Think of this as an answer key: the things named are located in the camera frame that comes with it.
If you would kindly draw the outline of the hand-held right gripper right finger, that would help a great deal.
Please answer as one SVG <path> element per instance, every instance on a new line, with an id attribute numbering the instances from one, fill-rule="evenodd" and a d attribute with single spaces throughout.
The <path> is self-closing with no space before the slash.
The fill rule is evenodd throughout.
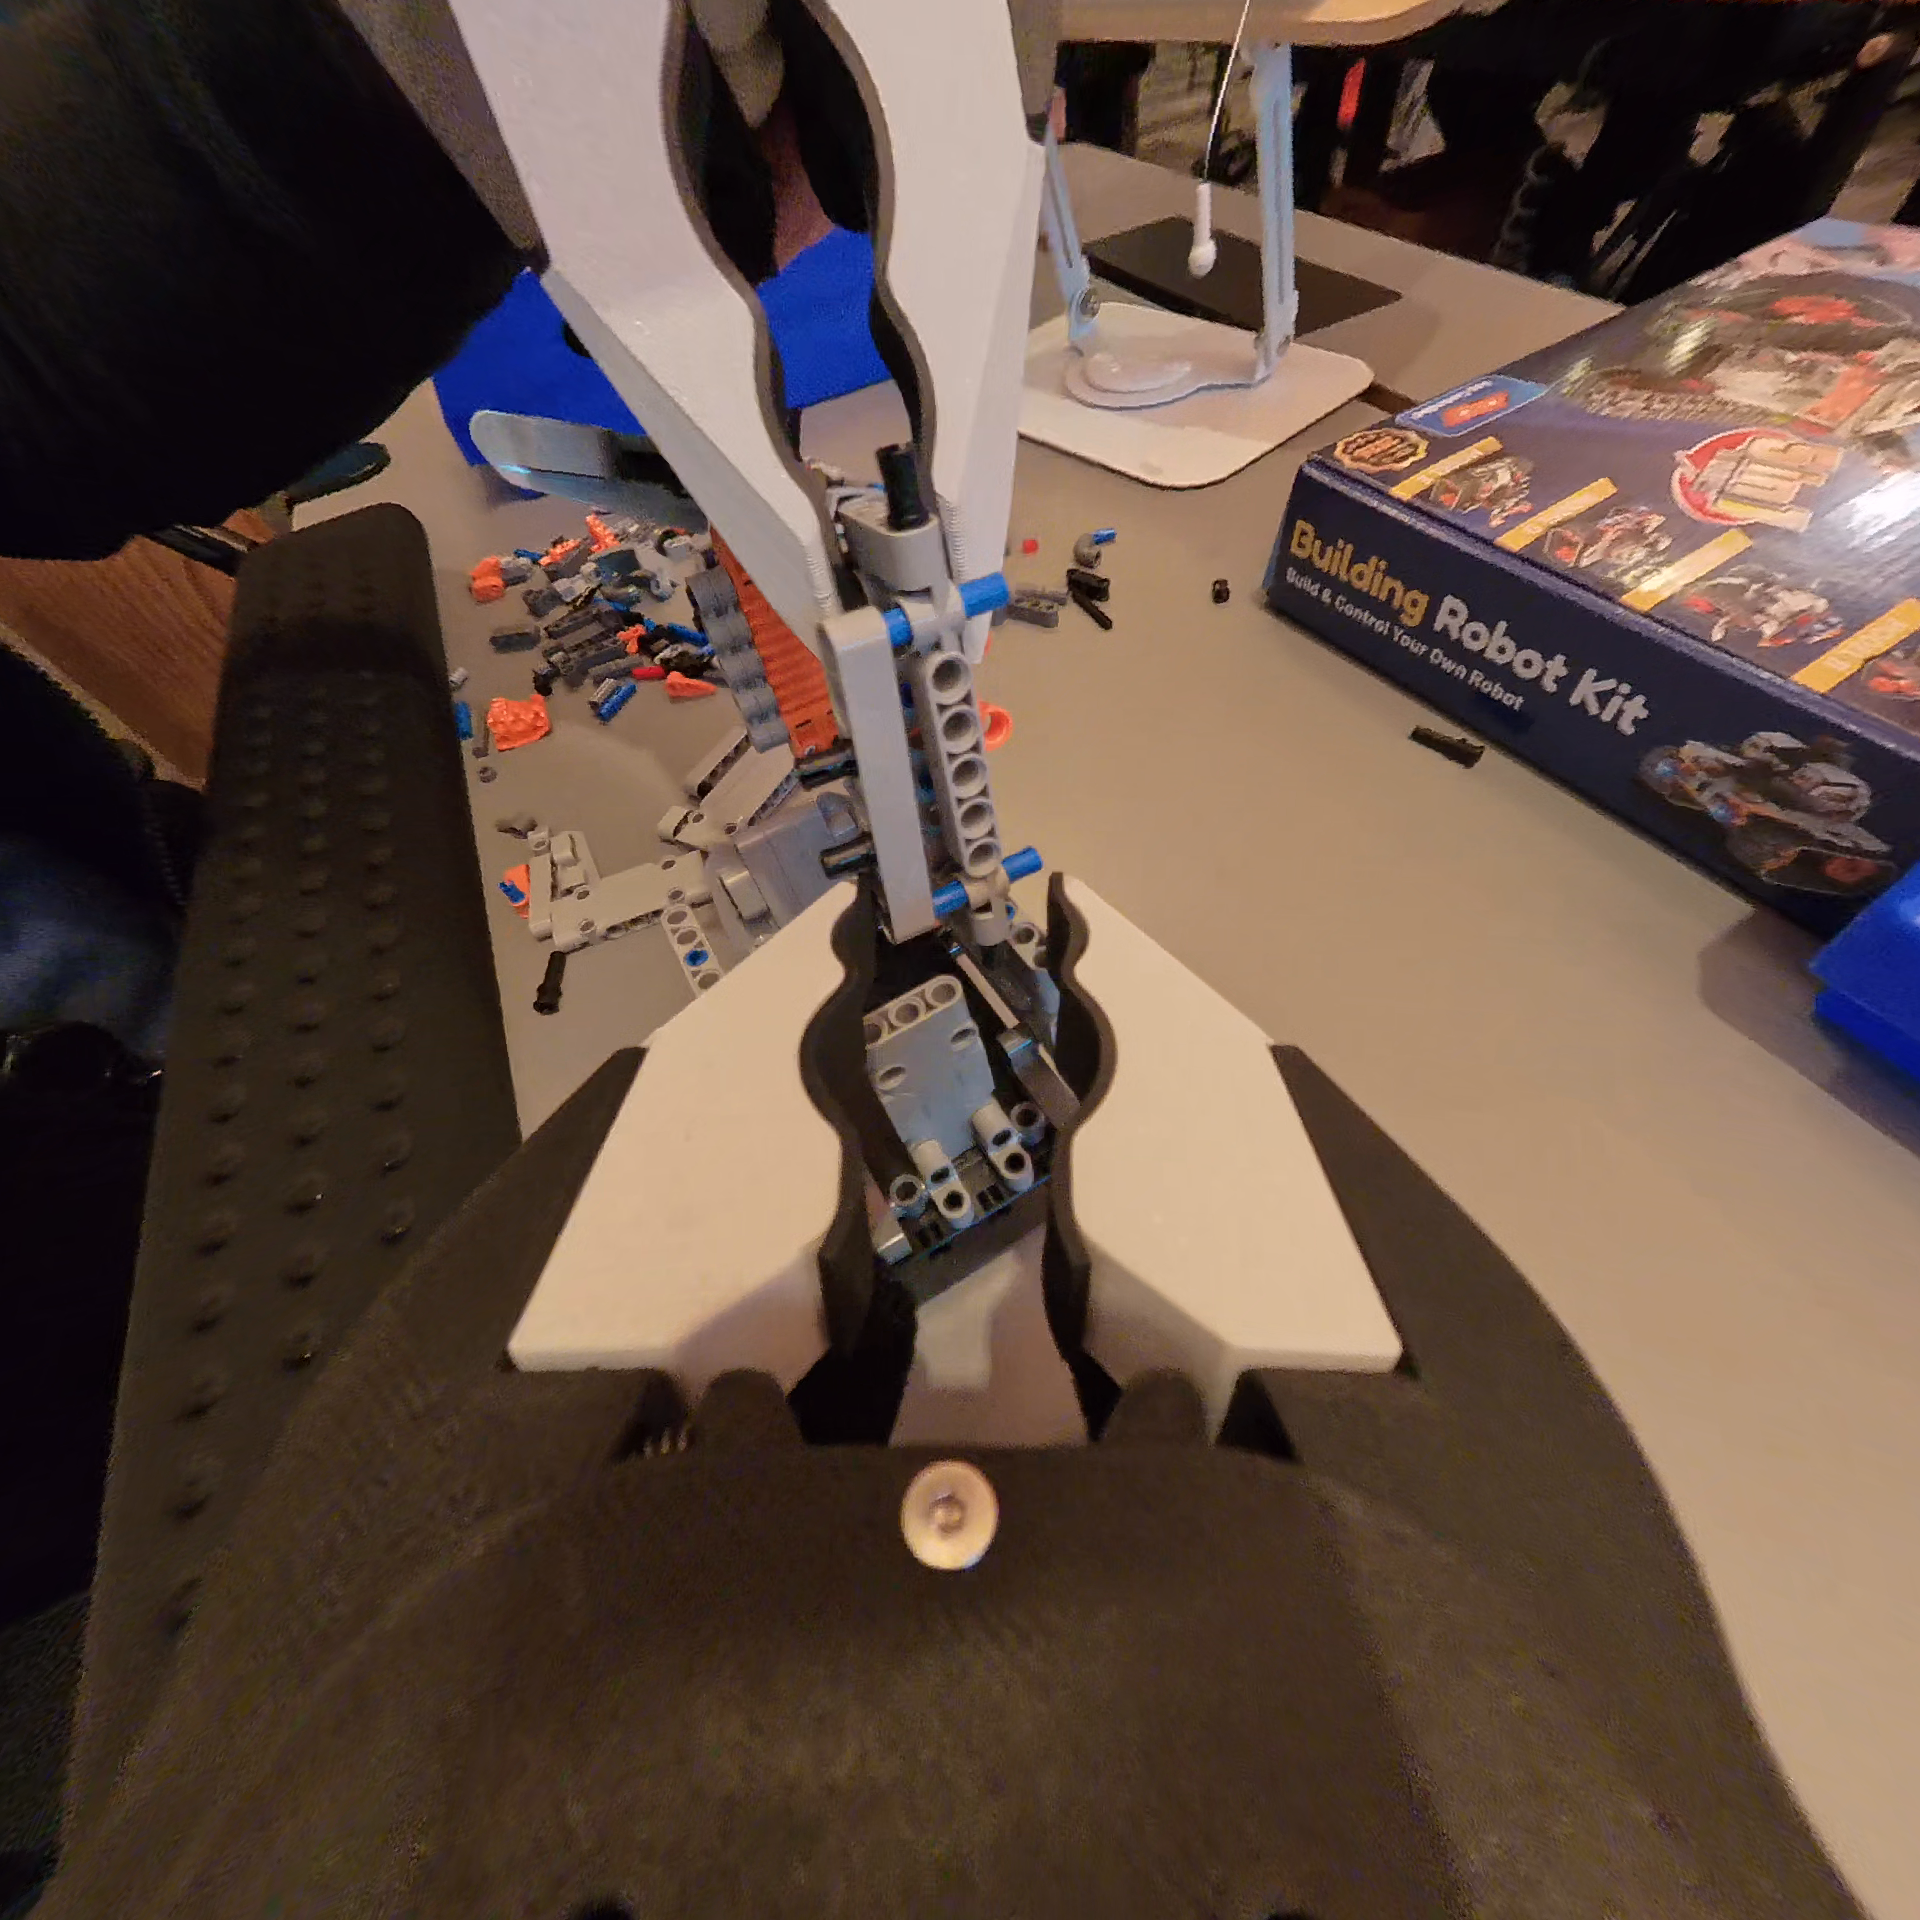
<path id="1" fill-rule="evenodd" d="M 1072 1091 L 1041 1266 L 1060 1357 L 1111 1383 L 1390 1371 L 1401 1331 L 1265 1029 L 1080 878 L 1047 887 L 1047 960 Z"/>

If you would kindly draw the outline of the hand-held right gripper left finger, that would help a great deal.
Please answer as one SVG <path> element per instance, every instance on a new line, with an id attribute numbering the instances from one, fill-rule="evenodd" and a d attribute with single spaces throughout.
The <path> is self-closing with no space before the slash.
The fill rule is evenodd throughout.
<path id="1" fill-rule="evenodd" d="M 510 1337 L 523 1374 L 806 1375 L 841 1146 L 800 1045 L 849 979 L 835 885 L 660 1024 Z"/>

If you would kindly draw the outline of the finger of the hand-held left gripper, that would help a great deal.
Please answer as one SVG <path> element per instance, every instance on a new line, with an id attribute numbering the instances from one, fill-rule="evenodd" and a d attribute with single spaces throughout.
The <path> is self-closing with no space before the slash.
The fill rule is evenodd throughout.
<path id="1" fill-rule="evenodd" d="M 771 3 L 474 2 L 454 17 L 545 239 L 545 288 L 758 589 L 806 642 L 844 609 L 714 157 L 764 159 Z"/>
<path id="2" fill-rule="evenodd" d="M 846 2 L 872 115 L 880 352 L 960 582 L 1010 527 L 1042 145 L 1002 2 Z"/>

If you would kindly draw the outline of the orange gear frame assembly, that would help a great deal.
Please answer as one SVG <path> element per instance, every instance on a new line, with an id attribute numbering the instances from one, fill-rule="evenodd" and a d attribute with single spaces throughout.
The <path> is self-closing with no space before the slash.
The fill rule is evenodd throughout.
<path id="1" fill-rule="evenodd" d="M 975 667 L 1010 589 L 996 570 L 954 576 L 913 446 L 880 451 L 880 487 L 812 480 L 844 609 L 818 642 L 793 635 L 823 670 L 826 734 L 812 742 L 787 719 L 800 792 L 711 861 L 710 903 L 754 938 L 743 965 L 831 887 L 859 890 L 832 934 L 849 979 L 800 1045 L 806 1088 L 841 1144 L 822 1277 L 828 1304 L 851 1311 L 891 1258 L 960 1277 L 990 1257 L 1000 1216 L 1050 1176 L 1072 1091 L 1055 1059 L 1047 938 L 1010 898 L 1041 854 L 1002 843 L 976 701 Z M 742 710 L 772 719 L 782 683 L 753 611 L 778 611 L 728 541 L 720 554 L 707 578 L 737 601 L 704 601 L 707 631 L 724 664 L 759 670 Z"/>

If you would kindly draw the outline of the person's left forearm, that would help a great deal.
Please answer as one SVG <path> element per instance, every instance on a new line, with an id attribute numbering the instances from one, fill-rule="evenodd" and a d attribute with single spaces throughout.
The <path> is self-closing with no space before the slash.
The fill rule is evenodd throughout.
<path id="1" fill-rule="evenodd" d="M 259 502 L 383 424 L 521 271 L 337 3 L 27 3 L 2 145 L 9 560 Z"/>

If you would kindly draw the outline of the person's left hand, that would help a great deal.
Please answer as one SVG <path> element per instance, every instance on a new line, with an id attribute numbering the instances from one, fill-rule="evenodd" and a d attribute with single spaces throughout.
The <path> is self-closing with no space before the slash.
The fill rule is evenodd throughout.
<path id="1" fill-rule="evenodd" d="M 780 98 L 759 129 L 759 150 L 772 183 L 772 271 L 784 271 L 799 255 L 832 233 L 832 216 L 818 199 L 800 150 L 793 107 Z"/>

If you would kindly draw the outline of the blue plastic bin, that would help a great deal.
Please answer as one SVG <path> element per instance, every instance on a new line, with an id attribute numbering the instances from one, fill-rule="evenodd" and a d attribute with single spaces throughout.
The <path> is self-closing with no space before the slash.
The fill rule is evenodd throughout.
<path id="1" fill-rule="evenodd" d="M 1918 1083 L 1918 869 L 1864 904 L 1810 973 L 1816 1017 Z"/>
<path id="2" fill-rule="evenodd" d="M 799 413 L 866 390 L 889 369 L 874 343 L 874 239 L 831 229 L 758 285 L 778 350 L 784 401 Z M 521 271 L 434 375 L 441 415 L 471 466 L 488 456 L 471 417 L 542 415 L 632 433 L 634 409 L 607 373 L 568 343 L 568 325 L 540 277 Z"/>

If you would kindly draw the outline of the white book stand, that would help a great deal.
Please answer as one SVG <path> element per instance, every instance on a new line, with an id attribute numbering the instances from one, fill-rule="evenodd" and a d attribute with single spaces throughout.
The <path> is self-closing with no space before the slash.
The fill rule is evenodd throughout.
<path id="1" fill-rule="evenodd" d="M 1027 337 L 1019 433 L 1154 489 L 1206 489 L 1355 399 L 1374 373 L 1344 352 L 1298 344 L 1291 48 L 1415 31 L 1451 3 L 1242 3 L 1227 73 L 1252 66 L 1256 178 L 1265 270 L 1258 331 L 1152 303 L 1097 302 L 1072 215 L 1059 129 L 1041 118 L 1047 259 L 1064 314 Z"/>

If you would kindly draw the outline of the black desk pad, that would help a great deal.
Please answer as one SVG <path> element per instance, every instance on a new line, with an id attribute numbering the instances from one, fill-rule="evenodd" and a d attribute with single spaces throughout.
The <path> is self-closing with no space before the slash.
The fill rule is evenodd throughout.
<path id="1" fill-rule="evenodd" d="M 1084 243 L 1094 279 L 1142 303 L 1188 320 L 1210 320 L 1258 331 L 1265 317 L 1265 270 L 1259 247 L 1235 233 L 1217 234 L 1210 277 L 1188 273 L 1188 216 L 1162 216 Z M 1296 331 L 1328 328 L 1401 299 L 1393 288 L 1300 258 L 1295 270 L 1298 294 Z"/>

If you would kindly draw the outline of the pile of small building parts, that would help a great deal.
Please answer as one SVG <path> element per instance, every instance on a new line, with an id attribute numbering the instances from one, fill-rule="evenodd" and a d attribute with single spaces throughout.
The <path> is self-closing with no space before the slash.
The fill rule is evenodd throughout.
<path id="1" fill-rule="evenodd" d="M 470 565 L 470 598 L 492 614 L 488 649 L 520 678 L 488 693 L 464 667 L 448 674 L 463 744 L 476 759 L 538 744 L 569 695 L 601 727 L 650 686 L 672 704 L 714 697 L 722 678 L 691 589 L 716 562 L 716 541 L 687 525 L 591 511 L 545 545 Z"/>

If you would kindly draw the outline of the blue robot kit box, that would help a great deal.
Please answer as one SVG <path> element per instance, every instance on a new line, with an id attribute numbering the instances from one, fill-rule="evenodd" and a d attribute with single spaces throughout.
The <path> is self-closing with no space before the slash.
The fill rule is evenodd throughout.
<path id="1" fill-rule="evenodd" d="M 1833 931 L 1918 858 L 1918 233 L 1824 216 L 1298 470 L 1265 598 Z"/>

